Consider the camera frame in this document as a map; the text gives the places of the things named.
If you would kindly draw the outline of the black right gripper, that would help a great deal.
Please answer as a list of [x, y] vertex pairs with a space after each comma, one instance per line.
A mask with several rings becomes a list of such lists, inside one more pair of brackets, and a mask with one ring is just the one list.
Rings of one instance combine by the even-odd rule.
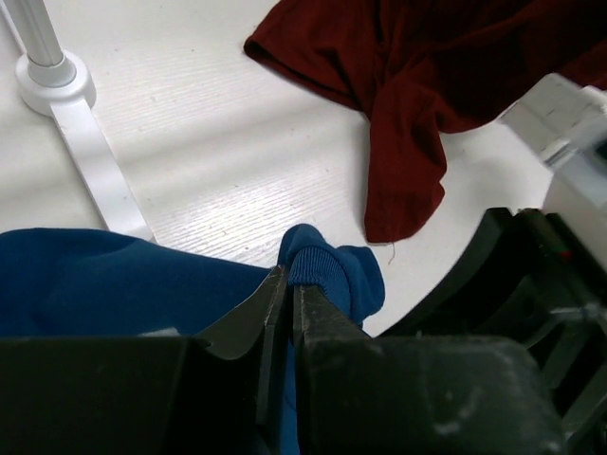
[[606, 451], [606, 271], [556, 212], [487, 209], [442, 281], [383, 333], [498, 336], [540, 366], [572, 454]]

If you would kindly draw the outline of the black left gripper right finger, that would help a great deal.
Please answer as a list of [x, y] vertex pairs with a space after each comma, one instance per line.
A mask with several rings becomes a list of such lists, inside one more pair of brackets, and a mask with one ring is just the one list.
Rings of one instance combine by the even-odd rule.
[[304, 454], [561, 454], [539, 368], [503, 337], [370, 337], [316, 286], [294, 289]]

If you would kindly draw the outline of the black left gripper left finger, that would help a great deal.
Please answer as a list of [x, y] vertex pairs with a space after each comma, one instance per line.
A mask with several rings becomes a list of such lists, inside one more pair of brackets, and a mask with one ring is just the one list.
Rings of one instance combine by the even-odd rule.
[[193, 337], [1, 342], [5, 454], [276, 454], [286, 270]]

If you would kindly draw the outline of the blue printed t-shirt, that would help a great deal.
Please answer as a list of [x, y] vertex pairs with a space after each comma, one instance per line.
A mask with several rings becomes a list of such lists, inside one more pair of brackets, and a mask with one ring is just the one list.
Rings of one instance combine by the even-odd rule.
[[1, 342], [19, 337], [193, 337], [286, 270], [280, 450], [304, 454], [297, 420], [294, 289], [316, 286], [360, 329], [385, 297], [366, 247], [288, 230], [270, 269], [193, 255], [107, 231], [33, 228], [1, 237]]

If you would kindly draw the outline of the dark red t-shirt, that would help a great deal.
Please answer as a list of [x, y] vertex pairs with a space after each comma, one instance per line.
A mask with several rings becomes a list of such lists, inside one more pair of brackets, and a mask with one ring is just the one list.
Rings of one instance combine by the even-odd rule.
[[494, 120], [558, 73], [606, 84], [602, 1], [281, 1], [253, 61], [370, 123], [364, 232], [416, 234], [444, 197], [443, 133]]

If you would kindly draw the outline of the white clothes rack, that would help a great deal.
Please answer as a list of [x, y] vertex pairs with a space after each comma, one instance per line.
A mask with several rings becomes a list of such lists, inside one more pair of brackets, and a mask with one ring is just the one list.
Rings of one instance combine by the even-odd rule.
[[61, 47], [43, 1], [3, 1], [1, 11], [24, 49], [15, 68], [20, 95], [31, 110], [54, 120], [104, 227], [153, 242], [93, 114], [97, 89], [88, 66]]

